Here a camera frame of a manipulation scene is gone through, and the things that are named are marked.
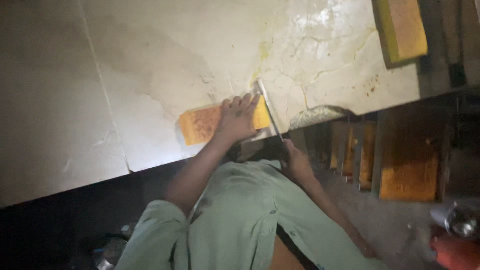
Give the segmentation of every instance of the white surface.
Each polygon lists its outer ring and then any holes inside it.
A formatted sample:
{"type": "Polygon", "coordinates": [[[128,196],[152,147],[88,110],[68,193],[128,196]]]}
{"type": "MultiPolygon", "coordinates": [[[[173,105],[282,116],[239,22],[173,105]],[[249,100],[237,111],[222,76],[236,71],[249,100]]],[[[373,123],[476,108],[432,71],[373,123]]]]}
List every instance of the white surface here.
{"type": "Polygon", "coordinates": [[[3,204],[195,155],[179,115],[258,76],[282,132],[319,105],[361,114],[420,98],[414,65],[385,69],[370,0],[1,6],[3,204]]]}
{"type": "Polygon", "coordinates": [[[77,3],[0,10],[0,207],[127,174],[77,3]]]}
{"type": "Polygon", "coordinates": [[[283,132],[318,105],[365,113],[420,97],[414,65],[385,69],[370,0],[81,3],[133,171],[195,155],[179,115],[257,76],[283,132]]]}

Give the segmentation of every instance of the yellow sponge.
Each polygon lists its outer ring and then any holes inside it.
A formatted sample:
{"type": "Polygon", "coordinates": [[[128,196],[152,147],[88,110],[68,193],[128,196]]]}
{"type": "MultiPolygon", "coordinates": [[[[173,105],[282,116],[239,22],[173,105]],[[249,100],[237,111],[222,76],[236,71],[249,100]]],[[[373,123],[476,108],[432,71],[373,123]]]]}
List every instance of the yellow sponge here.
{"type": "Polygon", "coordinates": [[[377,0],[376,3],[389,61],[398,63],[427,54],[427,38],[417,0],[377,0]]]}
{"type": "MultiPolygon", "coordinates": [[[[180,128],[186,145],[208,142],[221,117],[221,106],[200,110],[189,110],[180,115],[180,128]]],[[[253,112],[253,127],[261,129],[270,125],[265,99],[260,96],[257,108],[253,112]]]]}

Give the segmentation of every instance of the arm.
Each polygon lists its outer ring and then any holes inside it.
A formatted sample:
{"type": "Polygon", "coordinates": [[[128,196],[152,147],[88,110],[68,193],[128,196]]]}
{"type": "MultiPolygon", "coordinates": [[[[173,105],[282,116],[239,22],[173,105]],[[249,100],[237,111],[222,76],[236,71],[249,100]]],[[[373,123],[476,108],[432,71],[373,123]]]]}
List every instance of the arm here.
{"type": "Polygon", "coordinates": [[[205,147],[173,178],[167,187],[165,201],[178,206],[185,216],[205,189],[208,178],[237,141],[257,134],[252,126],[252,116],[260,96],[253,100],[250,94],[235,97],[222,103],[222,117],[215,135],[205,147]]]}
{"type": "Polygon", "coordinates": [[[352,223],[348,221],[342,210],[336,206],[315,178],[307,155],[295,148],[292,141],[285,140],[285,143],[290,152],[289,163],[282,164],[286,176],[303,189],[325,215],[343,228],[365,257],[376,257],[375,252],[369,247],[365,239],[362,238],[352,223]]]}

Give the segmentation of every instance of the knife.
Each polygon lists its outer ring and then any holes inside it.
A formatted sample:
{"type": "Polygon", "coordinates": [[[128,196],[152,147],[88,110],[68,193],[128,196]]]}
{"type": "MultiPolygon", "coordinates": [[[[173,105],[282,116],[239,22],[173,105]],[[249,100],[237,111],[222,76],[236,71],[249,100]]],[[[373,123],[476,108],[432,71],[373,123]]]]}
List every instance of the knife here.
{"type": "Polygon", "coordinates": [[[272,122],[273,129],[275,129],[275,132],[276,132],[277,136],[280,138],[280,142],[281,142],[280,153],[279,153],[280,154],[280,159],[283,160],[283,161],[288,161],[288,158],[290,157],[290,152],[289,152],[287,146],[285,145],[285,140],[283,139],[282,134],[278,130],[278,126],[276,125],[276,122],[275,122],[275,120],[272,116],[272,113],[270,111],[270,109],[273,109],[273,106],[272,106],[272,103],[271,103],[270,99],[268,98],[267,91],[265,90],[265,86],[264,86],[264,83],[262,82],[261,78],[257,78],[257,84],[258,84],[258,87],[260,88],[260,92],[262,93],[262,95],[265,99],[265,104],[266,104],[266,107],[267,107],[268,116],[270,117],[270,121],[272,122]]]}

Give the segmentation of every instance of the floor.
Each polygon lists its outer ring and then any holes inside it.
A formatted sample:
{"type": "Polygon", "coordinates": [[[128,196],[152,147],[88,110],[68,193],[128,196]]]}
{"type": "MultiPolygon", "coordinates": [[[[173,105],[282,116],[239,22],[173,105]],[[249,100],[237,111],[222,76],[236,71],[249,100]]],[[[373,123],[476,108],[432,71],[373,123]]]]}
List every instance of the floor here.
{"type": "MultiPolygon", "coordinates": [[[[89,269],[87,250],[133,226],[163,196],[178,161],[0,211],[3,269],[89,269]]],[[[430,204],[380,201],[314,164],[317,178],[391,269],[441,269],[429,251],[430,204]]]]}

